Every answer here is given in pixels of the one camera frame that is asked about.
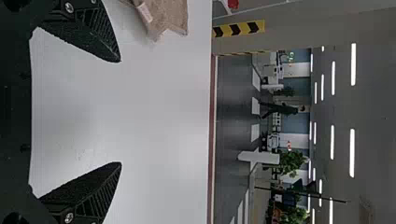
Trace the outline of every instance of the fluorescent light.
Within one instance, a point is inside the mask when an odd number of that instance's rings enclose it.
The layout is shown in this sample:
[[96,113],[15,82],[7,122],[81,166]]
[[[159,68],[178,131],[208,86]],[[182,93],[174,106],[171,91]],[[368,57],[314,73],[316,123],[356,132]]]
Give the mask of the fluorescent light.
[[311,54],[311,73],[314,72],[314,54]]
[[322,74],[321,85],[320,85],[320,99],[324,100],[324,75]]
[[329,224],[332,224],[332,198],[330,198],[330,207],[329,207]]
[[318,83],[315,82],[315,104],[318,103]]
[[317,144],[317,123],[314,123],[314,145]]
[[312,170],[312,180],[317,181],[317,168]]
[[330,136],[330,159],[334,160],[334,125],[332,125]]
[[350,84],[356,85],[356,44],[352,44],[352,55],[350,59]]
[[311,195],[308,194],[308,209],[307,209],[308,213],[311,212]]
[[308,179],[311,179],[311,166],[312,166],[312,161],[309,161],[308,163]]
[[355,130],[350,130],[350,143],[349,143],[349,175],[355,177]]
[[312,209],[312,224],[315,224],[315,208]]
[[312,121],[309,121],[309,141],[312,140]]
[[335,61],[332,62],[332,95],[335,95]]
[[[319,180],[319,194],[322,194],[323,193],[323,182],[322,182],[322,180],[320,179]],[[322,204],[322,199],[320,198],[319,199],[319,207],[321,207],[321,204]]]

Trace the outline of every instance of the hazard stripe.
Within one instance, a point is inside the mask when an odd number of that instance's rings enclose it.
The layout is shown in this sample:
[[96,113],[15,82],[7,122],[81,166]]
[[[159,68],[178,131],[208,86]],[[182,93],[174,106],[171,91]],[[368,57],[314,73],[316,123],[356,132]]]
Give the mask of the hazard stripe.
[[233,24],[214,26],[212,37],[228,37],[236,35],[252,35],[265,32],[265,22],[261,21],[244,21]]
[[258,53],[269,53],[273,51],[274,50],[256,50],[250,52],[222,53],[222,54],[218,54],[218,56],[241,56],[241,55],[250,55],[250,54],[258,54]]

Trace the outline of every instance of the white desk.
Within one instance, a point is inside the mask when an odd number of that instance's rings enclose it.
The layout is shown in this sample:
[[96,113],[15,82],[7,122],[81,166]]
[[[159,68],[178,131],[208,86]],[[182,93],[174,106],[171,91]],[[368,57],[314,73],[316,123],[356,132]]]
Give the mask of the white desk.
[[122,161],[106,224],[205,223],[212,2],[190,0],[190,35],[156,44],[135,11],[105,5],[122,63],[31,40],[34,193]]

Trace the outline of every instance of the green plant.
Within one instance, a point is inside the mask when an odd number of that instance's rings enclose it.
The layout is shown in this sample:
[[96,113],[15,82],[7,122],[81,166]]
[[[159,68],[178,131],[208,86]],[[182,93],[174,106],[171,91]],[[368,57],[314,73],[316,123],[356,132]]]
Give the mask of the green plant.
[[282,175],[289,174],[291,178],[294,178],[305,160],[306,158],[301,152],[288,151],[281,153],[279,168],[282,170]]
[[302,224],[307,218],[308,214],[305,209],[293,207],[283,214],[280,224]]

